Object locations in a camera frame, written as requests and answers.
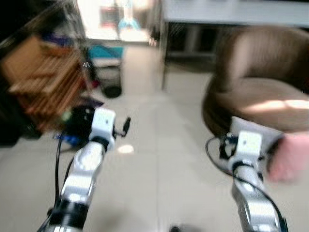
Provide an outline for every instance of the white robotic arm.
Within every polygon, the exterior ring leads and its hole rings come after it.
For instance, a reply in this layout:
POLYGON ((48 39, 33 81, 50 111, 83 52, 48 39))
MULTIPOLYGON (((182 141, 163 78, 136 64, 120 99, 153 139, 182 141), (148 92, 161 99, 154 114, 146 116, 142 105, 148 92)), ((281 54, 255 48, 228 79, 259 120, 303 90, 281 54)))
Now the white robotic arm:
POLYGON ((83 231, 105 153, 113 149, 116 136, 126 136, 129 129, 130 118, 124 125, 124 131, 115 131, 115 117, 114 111, 104 108, 95 110, 90 142, 74 156, 73 170, 49 216, 46 232, 83 231))
POLYGON ((264 191, 258 166, 261 146, 260 134, 248 131, 239 133, 236 151, 228 161, 228 169, 251 185, 234 178, 232 196, 238 205, 244 232, 286 232, 286 225, 282 224, 273 202, 260 191, 264 191))

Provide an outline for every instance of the chair seat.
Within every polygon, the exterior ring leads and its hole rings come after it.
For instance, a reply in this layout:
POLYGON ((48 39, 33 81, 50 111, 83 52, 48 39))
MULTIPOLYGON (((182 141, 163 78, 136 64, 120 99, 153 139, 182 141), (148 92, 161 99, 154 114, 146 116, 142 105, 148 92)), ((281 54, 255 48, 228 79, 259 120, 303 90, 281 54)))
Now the chair seat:
POLYGON ((283 132, 309 131, 309 96, 284 82, 244 78, 230 92, 215 93, 231 115, 283 132))

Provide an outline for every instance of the wooden rack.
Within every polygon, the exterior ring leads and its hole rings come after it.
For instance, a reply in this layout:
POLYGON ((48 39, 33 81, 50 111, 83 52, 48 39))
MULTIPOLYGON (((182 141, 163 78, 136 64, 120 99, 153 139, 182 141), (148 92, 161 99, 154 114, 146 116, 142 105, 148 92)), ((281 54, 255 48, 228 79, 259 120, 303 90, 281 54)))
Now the wooden rack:
POLYGON ((45 51, 29 37, 1 62, 14 94, 39 131, 57 127, 60 116, 78 99, 84 81, 78 53, 71 48, 45 51))

